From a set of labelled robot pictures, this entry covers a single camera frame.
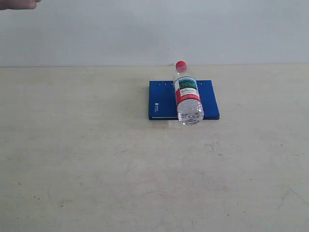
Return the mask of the person's bare hand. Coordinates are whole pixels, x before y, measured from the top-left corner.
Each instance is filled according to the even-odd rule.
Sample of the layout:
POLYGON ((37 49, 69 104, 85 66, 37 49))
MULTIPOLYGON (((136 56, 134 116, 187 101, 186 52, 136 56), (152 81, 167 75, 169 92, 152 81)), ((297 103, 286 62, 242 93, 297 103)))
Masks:
POLYGON ((41 0, 0 0, 0 10, 32 10, 41 0))

